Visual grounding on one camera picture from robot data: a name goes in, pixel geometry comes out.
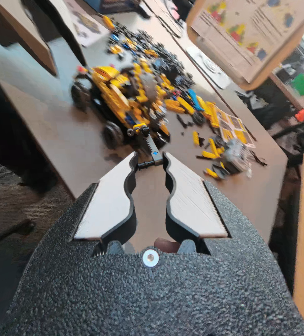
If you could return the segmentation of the grey toothed rack brick assembly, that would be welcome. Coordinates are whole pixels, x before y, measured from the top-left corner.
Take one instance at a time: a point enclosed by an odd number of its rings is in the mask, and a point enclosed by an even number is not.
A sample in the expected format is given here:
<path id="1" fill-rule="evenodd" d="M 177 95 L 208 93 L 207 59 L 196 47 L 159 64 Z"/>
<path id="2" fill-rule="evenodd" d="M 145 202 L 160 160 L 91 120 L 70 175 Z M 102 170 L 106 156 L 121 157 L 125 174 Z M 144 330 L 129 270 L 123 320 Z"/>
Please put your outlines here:
<path id="1" fill-rule="evenodd" d="M 135 144 L 138 145 L 139 149 L 144 151 L 146 155 L 151 156 L 152 158 L 151 161 L 138 163 L 137 169 L 143 170 L 151 166 L 163 165 L 163 156 L 154 143 L 150 133 L 150 128 L 146 124 L 136 124 L 133 126 L 133 128 L 128 128 L 127 135 L 129 137 L 133 137 Z"/>

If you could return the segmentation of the blue brick separator tool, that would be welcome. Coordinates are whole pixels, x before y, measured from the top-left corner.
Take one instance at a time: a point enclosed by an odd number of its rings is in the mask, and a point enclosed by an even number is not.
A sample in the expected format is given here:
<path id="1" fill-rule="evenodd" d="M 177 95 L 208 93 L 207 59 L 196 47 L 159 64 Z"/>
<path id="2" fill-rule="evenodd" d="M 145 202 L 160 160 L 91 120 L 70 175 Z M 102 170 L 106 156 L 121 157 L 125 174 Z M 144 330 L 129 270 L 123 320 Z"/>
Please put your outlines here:
<path id="1" fill-rule="evenodd" d="M 194 90 L 192 90 L 191 88 L 187 90 L 189 97 L 192 100 L 192 105 L 194 107 L 195 110 L 197 111 L 204 111 L 204 109 L 200 106 L 199 101 L 197 99 L 197 95 L 194 92 Z"/>

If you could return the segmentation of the instruction booklet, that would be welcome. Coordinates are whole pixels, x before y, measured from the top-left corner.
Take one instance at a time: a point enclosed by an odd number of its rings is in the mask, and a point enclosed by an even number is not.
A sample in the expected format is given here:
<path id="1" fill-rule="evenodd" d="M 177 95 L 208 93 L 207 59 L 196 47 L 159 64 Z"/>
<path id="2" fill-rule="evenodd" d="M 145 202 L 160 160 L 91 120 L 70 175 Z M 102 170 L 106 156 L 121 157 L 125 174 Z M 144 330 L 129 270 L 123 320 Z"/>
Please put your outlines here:
<path id="1" fill-rule="evenodd" d="M 89 15 L 76 1 L 64 0 L 69 12 L 77 40 L 84 48 L 88 48 L 97 41 L 108 37 L 109 30 Z"/>

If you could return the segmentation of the white flat stand base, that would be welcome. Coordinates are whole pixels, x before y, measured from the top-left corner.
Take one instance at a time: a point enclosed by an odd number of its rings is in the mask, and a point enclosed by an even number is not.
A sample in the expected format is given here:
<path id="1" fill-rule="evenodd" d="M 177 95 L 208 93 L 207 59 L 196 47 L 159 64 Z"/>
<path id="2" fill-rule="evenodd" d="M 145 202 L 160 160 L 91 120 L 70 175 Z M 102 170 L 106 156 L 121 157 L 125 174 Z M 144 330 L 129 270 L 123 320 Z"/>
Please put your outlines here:
<path id="1" fill-rule="evenodd" d="M 221 68 L 196 46 L 188 47 L 186 52 L 191 60 L 194 61 L 194 63 L 218 88 L 226 89 L 232 83 L 231 79 L 221 70 Z"/>

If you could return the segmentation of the wooden board with instruction sheet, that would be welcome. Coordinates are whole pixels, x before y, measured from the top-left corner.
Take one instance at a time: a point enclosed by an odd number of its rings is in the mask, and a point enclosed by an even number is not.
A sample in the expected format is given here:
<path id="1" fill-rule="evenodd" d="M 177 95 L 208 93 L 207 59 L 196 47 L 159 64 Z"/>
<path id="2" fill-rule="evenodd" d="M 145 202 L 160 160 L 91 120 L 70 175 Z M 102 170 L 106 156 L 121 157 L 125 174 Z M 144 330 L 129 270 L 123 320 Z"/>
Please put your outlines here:
<path id="1" fill-rule="evenodd" d="M 301 42 L 304 0 L 199 0 L 190 41 L 244 90 L 260 86 Z"/>

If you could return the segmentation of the yellow sticker sheet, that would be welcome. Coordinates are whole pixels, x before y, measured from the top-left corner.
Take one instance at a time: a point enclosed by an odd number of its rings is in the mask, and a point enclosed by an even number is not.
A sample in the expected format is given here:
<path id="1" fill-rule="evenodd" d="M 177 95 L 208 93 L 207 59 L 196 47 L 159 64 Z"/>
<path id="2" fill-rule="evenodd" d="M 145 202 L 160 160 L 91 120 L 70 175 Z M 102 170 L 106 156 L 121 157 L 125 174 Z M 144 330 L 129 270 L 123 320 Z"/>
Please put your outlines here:
<path id="1" fill-rule="evenodd" d="M 221 137 L 225 142 L 237 139 L 250 149 L 256 148 L 252 137 L 246 130 L 241 119 L 229 115 L 221 111 L 219 108 L 216 109 L 216 116 Z"/>

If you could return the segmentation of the person's right hand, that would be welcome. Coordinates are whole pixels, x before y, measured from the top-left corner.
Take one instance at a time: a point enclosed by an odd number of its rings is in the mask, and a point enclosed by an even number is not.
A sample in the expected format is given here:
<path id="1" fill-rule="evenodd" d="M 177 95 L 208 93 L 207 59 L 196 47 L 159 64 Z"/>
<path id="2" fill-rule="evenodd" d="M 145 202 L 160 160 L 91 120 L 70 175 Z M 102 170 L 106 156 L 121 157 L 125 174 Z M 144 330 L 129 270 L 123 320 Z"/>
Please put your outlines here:
<path id="1" fill-rule="evenodd" d="M 158 248 L 164 253 L 177 253 L 180 247 L 180 243 L 158 237 L 154 242 L 154 247 Z"/>

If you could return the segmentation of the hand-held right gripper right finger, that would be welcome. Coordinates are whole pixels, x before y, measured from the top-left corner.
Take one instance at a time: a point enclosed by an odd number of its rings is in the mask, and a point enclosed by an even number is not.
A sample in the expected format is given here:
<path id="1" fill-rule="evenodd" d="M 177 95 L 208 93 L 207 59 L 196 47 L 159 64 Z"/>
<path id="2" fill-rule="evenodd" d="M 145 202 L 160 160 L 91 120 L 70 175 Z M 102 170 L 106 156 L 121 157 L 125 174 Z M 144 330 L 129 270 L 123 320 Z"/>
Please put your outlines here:
<path id="1" fill-rule="evenodd" d="M 228 237 L 204 179 L 169 152 L 163 152 L 163 168 L 170 193 L 166 204 L 169 236 L 173 239 Z"/>

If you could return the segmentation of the grey battery box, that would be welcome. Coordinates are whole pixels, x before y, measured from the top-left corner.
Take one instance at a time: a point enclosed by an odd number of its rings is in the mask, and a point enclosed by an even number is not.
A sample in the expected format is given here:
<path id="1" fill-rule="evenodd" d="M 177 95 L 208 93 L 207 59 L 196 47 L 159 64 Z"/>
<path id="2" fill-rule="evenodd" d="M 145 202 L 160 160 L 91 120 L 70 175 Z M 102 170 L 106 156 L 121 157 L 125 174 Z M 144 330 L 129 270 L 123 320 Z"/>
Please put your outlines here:
<path id="1" fill-rule="evenodd" d="M 251 170 L 250 151 L 247 146 L 238 139 L 232 139 L 226 143 L 221 162 L 230 175 Z"/>

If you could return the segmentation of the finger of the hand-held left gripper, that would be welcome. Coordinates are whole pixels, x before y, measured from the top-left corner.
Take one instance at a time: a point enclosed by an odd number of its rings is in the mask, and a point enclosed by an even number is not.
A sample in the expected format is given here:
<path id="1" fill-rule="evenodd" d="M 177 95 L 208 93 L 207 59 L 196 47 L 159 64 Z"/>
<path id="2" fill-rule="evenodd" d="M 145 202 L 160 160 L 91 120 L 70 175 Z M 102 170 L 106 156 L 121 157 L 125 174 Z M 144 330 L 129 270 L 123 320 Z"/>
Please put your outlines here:
<path id="1" fill-rule="evenodd" d="M 57 76 L 51 51 L 27 15 L 22 1 L 0 1 L 0 22 L 12 29 L 17 42 L 35 61 L 52 76 Z"/>
<path id="2" fill-rule="evenodd" d="M 70 11 L 62 0 L 24 0 L 25 10 L 45 43 L 62 37 L 82 66 L 87 66 Z"/>

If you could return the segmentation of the yellow brick toy vehicle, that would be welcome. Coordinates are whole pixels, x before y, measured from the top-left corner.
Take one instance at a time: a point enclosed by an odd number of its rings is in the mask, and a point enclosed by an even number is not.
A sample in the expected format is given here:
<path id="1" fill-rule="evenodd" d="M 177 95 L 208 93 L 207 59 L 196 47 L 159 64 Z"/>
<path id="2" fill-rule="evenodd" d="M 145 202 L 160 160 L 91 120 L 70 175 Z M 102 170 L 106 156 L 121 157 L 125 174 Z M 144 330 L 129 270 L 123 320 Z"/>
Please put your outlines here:
<path id="1" fill-rule="evenodd" d="M 74 106 L 86 112 L 95 107 L 105 120 L 103 141 L 110 150 L 152 137 L 158 149 L 171 141 L 167 127 L 168 79 L 156 74 L 149 63 L 121 70 L 112 66 L 77 67 L 71 86 Z"/>

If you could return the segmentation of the black office chair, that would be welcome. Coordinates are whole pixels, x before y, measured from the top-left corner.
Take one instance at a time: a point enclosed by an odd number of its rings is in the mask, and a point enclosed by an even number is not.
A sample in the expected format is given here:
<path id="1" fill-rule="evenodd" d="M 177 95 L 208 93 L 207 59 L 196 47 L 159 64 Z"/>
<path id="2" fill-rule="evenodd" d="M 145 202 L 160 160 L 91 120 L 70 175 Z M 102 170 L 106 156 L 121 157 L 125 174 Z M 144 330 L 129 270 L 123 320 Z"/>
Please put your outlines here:
<path id="1" fill-rule="evenodd" d="M 304 155 L 304 122 L 296 120 L 295 114 L 298 111 L 282 91 L 270 82 L 253 91 L 235 92 L 266 131 L 284 121 L 284 128 L 272 135 L 272 138 L 282 141 L 278 145 L 288 158 L 288 168 L 301 165 Z"/>

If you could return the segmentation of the yellow rectangular panel piece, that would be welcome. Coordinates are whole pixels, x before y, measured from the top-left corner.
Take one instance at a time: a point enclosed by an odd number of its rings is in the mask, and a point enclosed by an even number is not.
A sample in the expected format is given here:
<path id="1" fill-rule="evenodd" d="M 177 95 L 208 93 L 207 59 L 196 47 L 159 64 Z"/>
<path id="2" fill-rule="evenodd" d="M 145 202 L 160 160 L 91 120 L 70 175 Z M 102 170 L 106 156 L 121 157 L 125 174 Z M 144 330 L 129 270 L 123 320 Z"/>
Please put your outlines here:
<path id="1" fill-rule="evenodd" d="M 217 115 L 217 112 L 219 111 L 219 109 L 215 105 L 215 103 L 214 102 L 205 101 L 204 110 L 205 110 L 205 116 L 209 120 L 210 125 L 213 128 L 219 128 L 220 124 L 219 124 L 219 119 L 218 119 L 218 115 Z"/>

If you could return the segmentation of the pile of loose brick pieces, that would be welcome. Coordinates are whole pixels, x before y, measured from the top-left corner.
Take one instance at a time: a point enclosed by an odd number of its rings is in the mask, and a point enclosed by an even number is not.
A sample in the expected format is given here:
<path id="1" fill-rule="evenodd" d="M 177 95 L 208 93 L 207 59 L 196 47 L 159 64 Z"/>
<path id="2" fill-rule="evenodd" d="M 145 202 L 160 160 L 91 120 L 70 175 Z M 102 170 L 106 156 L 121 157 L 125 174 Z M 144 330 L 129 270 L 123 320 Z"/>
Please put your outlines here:
<path id="1" fill-rule="evenodd" d="M 152 56 L 154 63 L 153 66 L 154 68 L 160 73 L 160 77 L 165 80 L 166 84 L 164 84 L 165 87 L 167 87 L 167 89 L 169 90 L 170 94 L 171 94 L 171 98 L 170 99 L 166 99 L 166 108 L 170 111 L 174 111 L 176 112 L 177 118 L 178 120 L 181 121 L 180 118 L 180 114 L 183 114 L 185 112 L 187 112 L 188 114 L 192 115 L 194 112 L 196 112 L 197 110 L 194 109 L 193 105 L 192 105 L 192 100 L 188 95 L 187 90 L 190 89 L 185 89 L 184 91 L 182 91 L 180 93 L 179 90 L 177 89 L 172 89 L 172 86 L 181 86 L 182 83 L 189 81 L 190 75 L 188 76 L 183 76 L 178 74 L 178 66 L 175 65 L 174 67 L 171 67 L 171 62 L 170 61 L 165 61 L 162 57 L 159 57 L 158 55 L 162 56 L 163 53 L 161 51 L 156 52 L 154 49 L 150 48 L 150 49 L 144 49 L 143 51 L 145 53 L 145 55 L 149 55 Z M 174 85 L 171 84 L 170 79 L 171 76 L 173 74 L 173 72 L 175 72 L 175 79 L 173 79 L 174 81 Z M 204 109 L 205 107 L 205 101 L 197 96 L 197 99 L 199 101 L 200 106 Z M 215 141 L 213 140 L 213 138 L 209 138 L 209 143 L 210 143 L 210 147 L 213 150 L 212 153 L 210 152 L 206 152 L 206 151 L 202 151 L 202 155 L 201 156 L 196 156 L 196 158 L 199 159 L 208 159 L 208 160 L 213 160 L 213 159 L 220 159 L 219 164 L 214 163 L 211 166 L 211 169 L 206 168 L 205 170 L 205 174 L 206 175 L 210 175 L 211 177 L 213 177 L 214 179 L 224 179 L 225 176 L 230 175 L 224 168 L 222 162 L 221 162 L 221 157 L 222 154 L 225 151 L 225 147 L 226 147 L 226 143 L 220 134 L 220 130 L 219 128 L 213 128 L 213 131 L 216 134 L 216 140 L 217 141 L 221 141 L 220 142 L 220 146 L 217 148 Z M 262 162 L 254 153 L 253 150 L 251 150 L 250 148 L 248 148 L 248 150 L 250 151 L 250 155 L 253 157 L 253 159 L 260 164 L 261 166 L 267 166 L 267 164 L 265 162 Z M 249 170 L 247 173 L 249 175 L 251 175 L 252 170 Z"/>

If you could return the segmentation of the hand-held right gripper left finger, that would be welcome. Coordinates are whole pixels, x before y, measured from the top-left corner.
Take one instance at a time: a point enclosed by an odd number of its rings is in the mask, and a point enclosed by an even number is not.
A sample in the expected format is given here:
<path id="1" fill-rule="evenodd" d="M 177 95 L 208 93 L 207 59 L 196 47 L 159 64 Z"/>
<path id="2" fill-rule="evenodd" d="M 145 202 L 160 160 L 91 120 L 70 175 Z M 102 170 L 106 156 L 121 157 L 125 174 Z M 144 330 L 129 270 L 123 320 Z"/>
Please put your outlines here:
<path id="1" fill-rule="evenodd" d="M 132 190 L 135 186 L 137 152 L 132 152 L 95 185 L 90 200 L 83 210 L 74 240 L 100 241 L 105 243 L 120 225 L 133 216 Z"/>

